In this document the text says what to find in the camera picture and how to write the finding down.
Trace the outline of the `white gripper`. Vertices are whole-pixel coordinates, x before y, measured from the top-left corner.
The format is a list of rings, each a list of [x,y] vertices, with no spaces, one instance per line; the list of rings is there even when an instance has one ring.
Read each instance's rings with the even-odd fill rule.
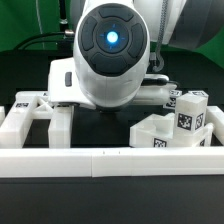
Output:
[[[79,104],[91,109],[120,109],[130,103],[163,105],[169,100],[167,84],[147,81],[168,81],[165,75],[147,74],[134,66],[124,74],[109,77],[94,72],[86,62],[73,57],[54,60],[48,75],[49,101],[53,104]]]

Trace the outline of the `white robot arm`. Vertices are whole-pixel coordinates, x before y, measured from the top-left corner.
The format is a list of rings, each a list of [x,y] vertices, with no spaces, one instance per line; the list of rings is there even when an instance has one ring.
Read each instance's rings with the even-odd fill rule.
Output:
[[[193,50],[224,27],[224,0],[80,0],[73,56],[51,63],[48,99],[116,110],[140,92],[150,44]]]

